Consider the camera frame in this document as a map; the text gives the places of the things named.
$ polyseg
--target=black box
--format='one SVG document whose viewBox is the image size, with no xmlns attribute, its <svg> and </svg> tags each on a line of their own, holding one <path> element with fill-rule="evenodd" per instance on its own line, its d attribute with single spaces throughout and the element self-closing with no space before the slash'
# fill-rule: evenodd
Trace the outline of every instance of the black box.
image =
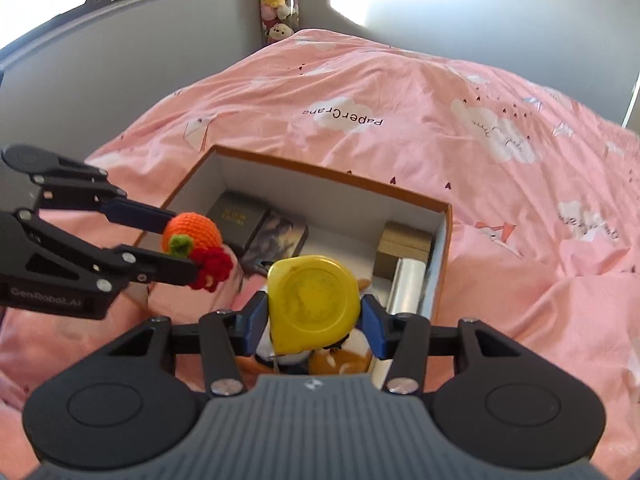
<svg viewBox="0 0 640 480">
<path fill-rule="evenodd" d="M 269 205 L 235 191 L 225 191 L 207 213 L 223 242 L 240 259 L 269 213 Z"/>
<path fill-rule="evenodd" d="M 240 261 L 247 274 L 263 274 L 270 264 L 298 256 L 309 234 L 309 227 L 299 217 L 270 211 L 254 240 Z"/>
</svg>

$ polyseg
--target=gray wall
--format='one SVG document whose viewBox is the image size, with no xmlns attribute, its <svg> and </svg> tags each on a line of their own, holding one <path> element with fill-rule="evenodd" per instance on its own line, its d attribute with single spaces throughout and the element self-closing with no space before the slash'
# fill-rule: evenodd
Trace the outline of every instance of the gray wall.
<svg viewBox="0 0 640 480">
<path fill-rule="evenodd" d="M 626 127 L 629 130 L 633 130 L 635 133 L 640 134 L 640 75 L 638 76 L 638 82 L 636 82 L 634 98 L 631 106 L 629 107 Z"/>
<path fill-rule="evenodd" d="M 640 0 L 300 0 L 305 27 L 498 66 L 622 123 L 640 70 Z"/>
<path fill-rule="evenodd" d="M 143 0 L 71 28 L 11 61 L 0 146 L 84 158 L 156 101 L 261 46 L 258 0 Z"/>
</svg>

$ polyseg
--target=cloud print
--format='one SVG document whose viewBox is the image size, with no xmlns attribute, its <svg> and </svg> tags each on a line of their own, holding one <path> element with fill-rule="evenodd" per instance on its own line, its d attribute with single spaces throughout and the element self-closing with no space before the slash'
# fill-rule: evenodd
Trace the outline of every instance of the cloud print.
<svg viewBox="0 0 640 480">
<path fill-rule="evenodd" d="M 413 59 L 419 59 L 421 61 L 431 61 L 433 59 L 437 59 L 435 56 L 431 56 L 430 54 L 422 54 L 421 52 L 414 52 L 413 50 L 405 50 L 404 48 L 395 48 L 391 50 L 392 54 L 399 54 L 404 57 L 411 57 Z"/>
<path fill-rule="evenodd" d="M 617 156 L 624 158 L 625 152 L 615 142 L 607 141 L 607 153 L 615 153 Z"/>
<path fill-rule="evenodd" d="M 453 68 L 452 66 L 446 66 L 445 68 L 447 70 L 449 70 L 449 72 L 451 72 L 452 74 L 455 74 L 458 77 L 462 77 L 462 78 L 466 79 L 467 81 L 471 81 L 472 83 L 476 83 L 476 84 L 479 84 L 479 85 L 484 85 L 484 84 L 488 83 L 487 79 L 485 79 L 482 76 L 479 76 L 479 75 L 476 75 L 476 74 L 463 74 L 463 73 L 459 72 L 458 70 L 456 70 L 455 68 Z"/>
<path fill-rule="evenodd" d="M 571 104 L 571 99 L 569 99 L 562 92 L 559 92 L 555 88 L 551 88 L 549 86 L 541 86 L 540 88 L 542 88 L 543 91 L 549 94 L 553 99 L 555 99 L 555 101 L 560 103 L 567 110 L 571 111 L 573 109 L 573 106 Z"/>
<path fill-rule="evenodd" d="M 329 72 L 335 72 L 335 69 L 329 68 L 327 66 L 321 66 L 309 72 L 305 72 L 304 75 L 320 75 L 320 74 L 327 74 Z"/>
<path fill-rule="evenodd" d="M 348 97 L 337 97 L 329 101 L 313 103 L 304 114 L 311 114 L 316 123 L 330 130 L 341 130 L 346 134 L 364 132 L 370 126 L 382 126 L 383 119 L 373 115 L 371 108 L 356 104 Z"/>
<path fill-rule="evenodd" d="M 558 216 L 571 229 L 576 240 L 593 242 L 597 233 L 612 240 L 619 237 L 618 231 L 610 228 L 598 211 L 588 210 L 577 200 L 558 203 Z"/>
<path fill-rule="evenodd" d="M 296 39 L 296 44 L 298 44 L 298 45 L 311 45 L 316 50 L 319 50 L 320 52 L 326 52 L 327 50 L 333 50 L 335 48 L 335 43 L 330 43 L 330 42 L 327 42 L 327 41 L 306 40 L 305 38 L 297 38 Z"/>
<path fill-rule="evenodd" d="M 512 121 L 499 119 L 486 108 L 468 108 L 459 99 L 451 103 L 451 111 L 496 162 L 513 158 L 530 164 L 537 160 L 531 144 Z"/>
</svg>

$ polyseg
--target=pink blanket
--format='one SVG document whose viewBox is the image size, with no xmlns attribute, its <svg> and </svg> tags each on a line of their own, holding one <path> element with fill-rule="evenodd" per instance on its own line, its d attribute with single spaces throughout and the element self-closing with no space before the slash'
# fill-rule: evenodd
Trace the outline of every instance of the pink blanket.
<svg viewBox="0 0 640 480">
<path fill-rule="evenodd" d="M 607 408 L 594 464 L 615 479 L 640 466 L 637 137 L 503 70 L 304 30 L 166 97 L 89 162 L 132 199 L 162 205 L 216 143 L 395 179 L 452 203 L 434 321 L 480 317 L 586 382 Z M 47 217 L 99 245 L 139 234 L 92 214 Z M 8 311 L 9 478 L 36 464 L 18 423 L 28 391 L 142 315 L 125 298 L 103 322 Z M 432 384 L 449 373 L 431 371 Z"/>
</svg>

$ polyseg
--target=cardboard box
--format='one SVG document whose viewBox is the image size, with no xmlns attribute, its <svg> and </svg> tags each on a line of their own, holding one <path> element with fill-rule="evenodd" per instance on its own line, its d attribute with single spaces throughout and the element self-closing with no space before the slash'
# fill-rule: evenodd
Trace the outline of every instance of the cardboard box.
<svg viewBox="0 0 640 480">
<path fill-rule="evenodd" d="M 418 313 L 431 318 L 437 308 L 451 236 L 449 204 L 329 168 L 214 146 L 166 207 L 206 214 L 228 190 L 304 218 L 309 232 L 301 254 L 323 254 L 343 263 L 356 278 L 372 278 L 372 291 L 382 305 L 391 280 L 372 274 L 385 225 L 394 222 L 431 234 L 431 260 Z M 140 244 L 158 250 L 159 235 L 145 234 Z"/>
<path fill-rule="evenodd" d="M 431 252 L 431 238 L 431 234 L 425 231 L 388 222 L 378 244 L 373 267 L 374 276 L 392 280 L 400 258 L 411 258 L 426 263 Z"/>
</svg>

